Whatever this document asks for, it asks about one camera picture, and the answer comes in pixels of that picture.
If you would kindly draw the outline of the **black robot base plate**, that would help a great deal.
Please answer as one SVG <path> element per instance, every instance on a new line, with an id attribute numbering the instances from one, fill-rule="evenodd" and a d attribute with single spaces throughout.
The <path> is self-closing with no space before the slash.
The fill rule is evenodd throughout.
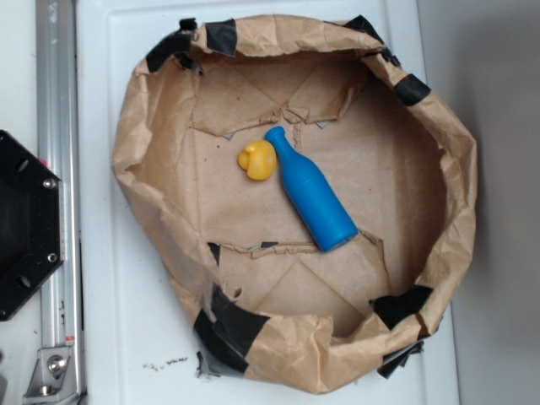
<path id="1" fill-rule="evenodd" d="M 62 264 L 62 181 L 1 131 L 1 320 Z"/>

